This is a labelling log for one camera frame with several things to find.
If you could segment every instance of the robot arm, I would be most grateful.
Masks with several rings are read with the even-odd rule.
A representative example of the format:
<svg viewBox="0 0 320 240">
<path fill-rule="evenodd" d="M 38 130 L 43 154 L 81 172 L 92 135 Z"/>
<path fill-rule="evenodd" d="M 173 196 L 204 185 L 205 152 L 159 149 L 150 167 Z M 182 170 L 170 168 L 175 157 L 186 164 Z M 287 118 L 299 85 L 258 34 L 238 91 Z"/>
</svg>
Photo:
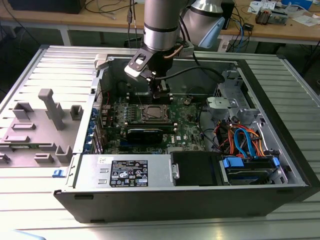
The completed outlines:
<svg viewBox="0 0 320 240">
<path fill-rule="evenodd" d="M 224 24 L 222 0 L 146 0 L 144 5 L 143 46 L 124 69 L 132 78 L 148 81 L 154 98 L 170 91 L 165 80 L 173 58 L 190 42 L 179 38 L 179 18 L 184 22 L 193 44 L 209 48 Z"/>
</svg>

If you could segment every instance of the gray plastic bracket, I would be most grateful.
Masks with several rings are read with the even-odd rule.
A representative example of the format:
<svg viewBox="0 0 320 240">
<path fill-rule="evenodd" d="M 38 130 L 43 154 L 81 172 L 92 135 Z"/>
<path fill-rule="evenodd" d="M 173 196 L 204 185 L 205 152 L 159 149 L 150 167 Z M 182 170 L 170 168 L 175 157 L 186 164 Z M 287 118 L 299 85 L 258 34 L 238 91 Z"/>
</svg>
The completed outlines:
<svg viewBox="0 0 320 240">
<path fill-rule="evenodd" d="M 55 106 L 56 106 L 56 109 L 58 110 L 59 116 L 63 119 L 64 115 L 65 115 L 65 112 L 63 111 L 63 109 L 62 109 L 62 107 L 60 105 L 60 102 L 55 103 Z M 45 113 L 48 116 L 48 119 L 52 120 L 49 111 L 46 110 Z"/>
<path fill-rule="evenodd" d="M 0 163 L 8 164 L 9 161 L 10 161 L 10 158 L 6 154 L 0 153 Z"/>
<path fill-rule="evenodd" d="M 55 104 L 52 96 L 54 94 L 54 91 L 50 88 L 42 88 L 38 94 L 38 98 L 42 100 L 46 106 L 46 109 L 48 110 L 48 114 L 51 117 L 53 124 L 55 128 L 58 131 L 61 131 L 65 128 L 64 122 L 62 121 L 61 117 L 61 106 L 58 109 L 57 105 Z"/>
<path fill-rule="evenodd" d="M 43 145 L 39 145 L 39 149 L 41 151 L 55 151 L 57 149 L 57 146 L 54 142 L 50 142 Z"/>
<path fill-rule="evenodd" d="M 72 159 L 72 149 L 71 147 L 68 145 L 68 147 L 66 148 L 66 151 L 64 153 L 64 151 L 62 150 L 61 146 L 58 146 L 58 148 L 55 151 L 55 156 L 58 158 L 60 163 L 70 163 L 71 159 Z"/>
<path fill-rule="evenodd" d="M 28 136 L 6 136 L 4 139 L 6 143 L 28 143 L 30 142 L 30 137 Z"/>
<path fill-rule="evenodd" d="M 13 152 L 14 149 L 10 145 L 0 145 L 0 151 L 2 152 Z"/>
<path fill-rule="evenodd" d="M 32 122 L 30 123 L 15 123 L 11 127 L 13 130 L 34 130 L 36 125 Z"/>
<path fill-rule="evenodd" d="M 50 153 L 36 153 L 35 157 L 33 158 L 38 164 L 42 163 L 53 163 L 54 158 L 51 156 Z"/>
<path fill-rule="evenodd" d="M 70 109 L 71 118 L 73 121 L 79 121 L 84 114 L 84 110 L 81 105 L 72 105 Z"/>
<path fill-rule="evenodd" d="M 19 121 L 28 121 L 28 113 L 34 110 L 28 102 L 18 102 L 12 111 Z"/>
</svg>

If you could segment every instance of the power supply label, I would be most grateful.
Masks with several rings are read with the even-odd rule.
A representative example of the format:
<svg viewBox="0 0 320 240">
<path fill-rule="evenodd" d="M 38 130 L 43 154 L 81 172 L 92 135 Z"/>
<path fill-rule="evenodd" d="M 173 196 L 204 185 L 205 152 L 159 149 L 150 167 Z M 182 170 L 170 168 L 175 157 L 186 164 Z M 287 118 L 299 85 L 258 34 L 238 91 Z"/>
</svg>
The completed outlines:
<svg viewBox="0 0 320 240">
<path fill-rule="evenodd" d="M 148 187 L 148 161 L 112 161 L 110 186 L 112 188 Z"/>
</svg>

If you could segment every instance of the workbench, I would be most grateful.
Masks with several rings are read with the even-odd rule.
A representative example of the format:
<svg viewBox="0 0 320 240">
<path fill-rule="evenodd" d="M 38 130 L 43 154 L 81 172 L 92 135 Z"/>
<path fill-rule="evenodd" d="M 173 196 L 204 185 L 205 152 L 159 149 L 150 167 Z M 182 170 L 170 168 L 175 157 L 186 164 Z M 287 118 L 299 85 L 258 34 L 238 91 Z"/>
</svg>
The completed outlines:
<svg viewBox="0 0 320 240">
<path fill-rule="evenodd" d="M 99 0 L 100 6 L 115 2 L 115 0 Z M 246 23 L 253 24 L 254 29 L 250 41 L 252 42 L 269 42 L 269 43 L 285 43 L 285 44 L 303 44 L 316 45 L 320 40 L 320 26 L 305 26 L 292 19 L 289 19 L 286 25 L 259 25 L 255 23 L 254 14 L 247 13 L 250 0 L 236 0 L 240 15 Z M 98 13 L 89 12 L 85 9 L 79 14 L 66 14 L 58 12 L 37 12 L 37 11 L 15 11 L 5 0 L 6 6 L 15 18 L 27 28 L 43 28 L 57 29 L 61 33 L 63 44 L 71 46 L 72 40 L 69 35 L 70 30 L 78 31 L 93 31 L 93 32 L 113 32 L 126 33 L 128 30 L 127 13 L 128 9 L 124 8 L 115 12 L 116 19 L 103 16 Z M 106 7 L 105 10 L 117 9 L 129 4 L 129 0 L 124 0 L 121 3 Z M 97 5 L 92 2 L 88 5 L 92 11 L 98 11 Z M 138 3 L 135 6 L 136 11 L 136 26 L 138 33 L 143 33 L 144 27 L 144 4 Z M 320 7 L 313 5 L 310 11 L 319 11 Z M 0 4 L 0 20 L 3 26 L 19 27 L 20 25 L 13 20 L 4 6 Z M 219 51 L 225 51 L 223 42 L 228 43 L 235 39 L 239 34 L 235 23 L 231 21 L 227 30 L 222 30 L 219 38 L 222 39 Z"/>
<path fill-rule="evenodd" d="M 0 138 L 15 117 L 12 108 L 17 102 L 28 101 L 32 108 L 45 109 L 38 98 L 41 88 L 52 88 L 54 101 L 60 102 L 63 109 L 81 105 L 86 111 L 96 76 L 96 55 L 135 52 L 125 48 L 75 46 L 39 49 L 0 104 Z M 320 99 L 287 60 L 268 54 L 195 54 L 199 59 L 245 60 L 320 178 Z M 320 238 L 320 193 L 304 202 L 286 204 L 265 217 L 82 224 L 54 198 L 52 191 L 66 181 L 52 178 L 54 170 L 54 167 L 0 168 L 2 228 L 19 229 L 47 240 Z"/>
</svg>

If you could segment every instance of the wooden table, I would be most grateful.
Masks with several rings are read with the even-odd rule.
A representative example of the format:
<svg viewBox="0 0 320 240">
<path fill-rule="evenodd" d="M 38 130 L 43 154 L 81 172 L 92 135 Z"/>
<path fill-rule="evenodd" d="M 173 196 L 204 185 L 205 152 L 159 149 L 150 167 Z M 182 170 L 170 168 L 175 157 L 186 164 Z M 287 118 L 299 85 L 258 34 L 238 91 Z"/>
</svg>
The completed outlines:
<svg viewBox="0 0 320 240">
<path fill-rule="evenodd" d="M 250 38 L 251 41 L 316 45 L 320 40 L 319 25 L 308 27 L 293 21 L 292 19 L 289 19 L 286 25 L 259 25 L 255 23 L 255 15 L 247 13 L 250 0 L 236 0 L 236 2 L 239 13 L 245 19 L 245 22 L 254 25 L 252 36 Z M 116 0 L 99 0 L 99 4 L 101 6 L 110 3 L 116 3 Z M 61 33 L 63 43 L 66 46 L 72 45 L 69 30 L 126 33 L 128 28 L 128 8 L 116 11 L 114 15 L 116 19 L 111 19 L 110 17 L 89 12 L 85 9 L 82 9 L 79 14 L 15 11 L 12 10 L 7 0 L 5 0 L 5 4 L 24 27 L 58 29 Z M 123 0 L 116 6 L 108 6 L 104 8 L 104 10 L 109 11 L 128 4 L 129 0 Z M 92 11 L 98 10 L 95 2 L 90 3 L 88 8 Z M 135 6 L 135 10 L 138 33 L 142 34 L 144 26 L 144 4 L 137 4 Z M 320 12 L 320 7 L 312 6 L 310 10 Z M 19 26 L 2 4 L 0 4 L 0 19 L 3 26 Z M 228 29 L 221 31 L 219 36 L 219 38 L 222 39 L 220 46 L 222 46 L 223 43 L 236 38 L 238 34 L 239 30 L 236 28 L 235 23 L 231 21 Z"/>
</svg>

